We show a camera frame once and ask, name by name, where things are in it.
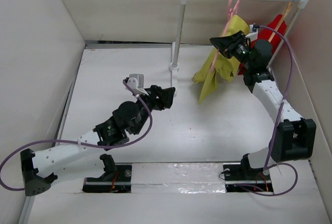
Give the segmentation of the yellow-green trousers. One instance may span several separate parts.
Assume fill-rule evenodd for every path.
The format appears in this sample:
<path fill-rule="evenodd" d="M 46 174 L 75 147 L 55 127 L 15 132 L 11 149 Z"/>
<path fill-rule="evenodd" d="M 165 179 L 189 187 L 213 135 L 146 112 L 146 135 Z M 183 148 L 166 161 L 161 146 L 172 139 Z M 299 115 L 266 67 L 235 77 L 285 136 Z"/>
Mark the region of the yellow-green trousers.
<path fill-rule="evenodd" d="M 238 31 L 243 31 L 245 34 L 249 32 L 249 25 L 238 15 L 234 15 L 230 24 L 228 31 L 225 36 L 235 34 Z M 210 52 L 207 60 L 192 77 L 194 83 L 202 83 L 202 89 L 199 96 L 199 103 L 203 103 L 203 100 L 214 92 L 218 88 L 218 78 L 226 80 L 227 82 L 232 82 L 240 66 L 240 62 L 232 57 L 231 59 L 226 59 L 220 53 L 218 54 L 217 60 L 215 62 L 215 68 L 212 73 L 209 72 L 216 48 L 213 48 Z"/>

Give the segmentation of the pink plastic hanger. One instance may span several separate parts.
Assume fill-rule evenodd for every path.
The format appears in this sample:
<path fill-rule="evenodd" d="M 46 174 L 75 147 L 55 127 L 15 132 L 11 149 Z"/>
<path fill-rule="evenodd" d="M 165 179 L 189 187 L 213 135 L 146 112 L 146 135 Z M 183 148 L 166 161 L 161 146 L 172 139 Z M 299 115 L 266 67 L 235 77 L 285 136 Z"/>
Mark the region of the pink plastic hanger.
<path fill-rule="evenodd" d="M 233 5 L 232 4 L 233 0 L 229 0 L 228 1 L 228 6 L 227 6 L 227 23 L 224 27 L 224 30 L 222 32 L 222 37 L 224 37 L 228 31 L 228 28 L 229 28 L 229 24 L 233 18 L 233 15 L 236 15 L 237 12 L 238 12 L 238 9 L 239 9 L 239 4 L 240 4 L 240 0 L 237 0 L 235 2 L 235 4 Z M 211 67 L 210 67 L 210 70 L 209 72 L 212 73 L 214 68 L 215 68 L 215 62 L 217 60 L 217 57 L 218 57 L 218 54 L 219 54 L 219 50 L 216 48 L 216 52 L 215 52 L 215 55 L 214 55 L 214 58 L 213 58 L 213 61 L 212 61 L 212 64 L 211 64 Z"/>

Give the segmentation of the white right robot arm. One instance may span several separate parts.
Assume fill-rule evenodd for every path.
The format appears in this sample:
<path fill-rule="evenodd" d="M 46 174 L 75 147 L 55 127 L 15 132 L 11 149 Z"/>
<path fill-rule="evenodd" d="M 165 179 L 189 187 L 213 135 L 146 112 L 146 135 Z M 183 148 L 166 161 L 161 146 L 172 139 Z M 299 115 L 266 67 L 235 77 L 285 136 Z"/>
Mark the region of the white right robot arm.
<path fill-rule="evenodd" d="M 259 171 L 286 161 L 308 159 L 312 156 L 316 123 L 296 112 L 285 99 L 268 71 L 273 46 L 264 39 L 251 42 L 243 31 L 226 37 L 213 37 L 211 44 L 226 58 L 236 58 L 246 68 L 243 80 L 250 92 L 262 103 L 274 121 L 272 138 L 260 151 L 248 153 L 241 159 L 240 173 L 252 179 Z"/>

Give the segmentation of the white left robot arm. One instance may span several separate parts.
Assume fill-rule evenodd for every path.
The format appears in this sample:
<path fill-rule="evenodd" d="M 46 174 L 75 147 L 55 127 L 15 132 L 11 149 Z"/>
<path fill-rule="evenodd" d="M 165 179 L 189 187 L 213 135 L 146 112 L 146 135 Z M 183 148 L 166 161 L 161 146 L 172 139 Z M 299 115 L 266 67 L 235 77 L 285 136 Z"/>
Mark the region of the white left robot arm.
<path fill-rule="evenodd" d="M 152 126 L 148 126 L 145 133 L 132 142 L 129 135 L 139 135 L 147 121 L 153 123 L 153 110 L 171 108 L 176 91 L 174 87 L 163 89 L 152 85 L 147 89 L 136 89 L 126 81 L 123 84 L 136 102 L 123 102 L 108 120 L 96 125 L 76 141 L 60 140 L 58 146 L 49 149 L 33 151 L 28 148 L 20 153 L 25 195 L 31 197 L 44 193 L 52 185 L 77 175 L 82 167 L 70 164 L 99 152 L 102 164 L 98 168 L 98 175 L 106 181 L 114 178 L 116 166 L 112 156 L 106 152 L 142 140 Z"/>

